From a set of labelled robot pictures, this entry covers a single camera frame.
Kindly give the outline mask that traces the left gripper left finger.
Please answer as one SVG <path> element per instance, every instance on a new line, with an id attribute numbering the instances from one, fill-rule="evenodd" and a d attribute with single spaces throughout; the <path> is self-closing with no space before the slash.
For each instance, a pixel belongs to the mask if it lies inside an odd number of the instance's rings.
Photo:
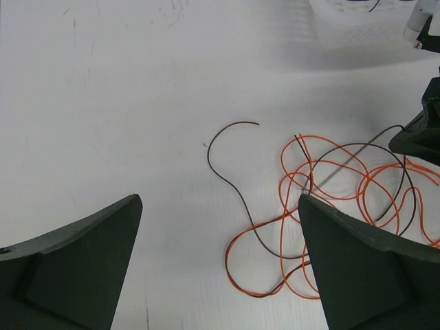
<path id="1" fill-rule="evenodd" d="M 1 328 L 110 329 L 141 216 L 133 194 L 1 248 Z"/>

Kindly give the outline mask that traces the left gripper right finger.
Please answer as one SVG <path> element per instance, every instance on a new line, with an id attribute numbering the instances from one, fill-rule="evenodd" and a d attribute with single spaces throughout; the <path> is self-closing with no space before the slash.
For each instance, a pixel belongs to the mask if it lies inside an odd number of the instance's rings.
<path id="1" fill-rule="evenodd" d="M 439 328 L 438 249 L 306 194 L 298 211 L 330 329 Z"/>

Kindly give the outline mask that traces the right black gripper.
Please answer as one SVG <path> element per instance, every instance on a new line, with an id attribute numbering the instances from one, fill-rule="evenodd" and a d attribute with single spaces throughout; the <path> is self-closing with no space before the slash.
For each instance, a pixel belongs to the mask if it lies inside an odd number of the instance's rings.
<path id="1" fill-rule="evenodd" d="M 433 78 L 422 98 L 422 111 L 391 139 L 389 149 L 426 162 L 439 161 L 439 93 L 440 77 Z"/>

